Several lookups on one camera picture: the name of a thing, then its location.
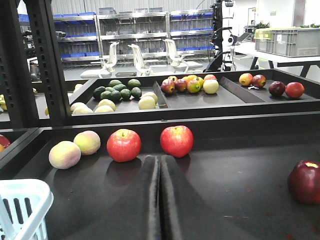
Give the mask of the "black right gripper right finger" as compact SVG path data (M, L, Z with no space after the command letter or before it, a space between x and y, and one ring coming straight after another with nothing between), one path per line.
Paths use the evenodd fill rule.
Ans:
M160 160L161 226L164 240L251 240L253 237L219 216L185 178L176 160Z

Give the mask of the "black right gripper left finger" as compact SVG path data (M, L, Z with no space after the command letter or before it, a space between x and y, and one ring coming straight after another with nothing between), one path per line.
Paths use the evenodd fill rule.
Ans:
M111 162L107 171L73 187L66 240L158 240L160 163Z

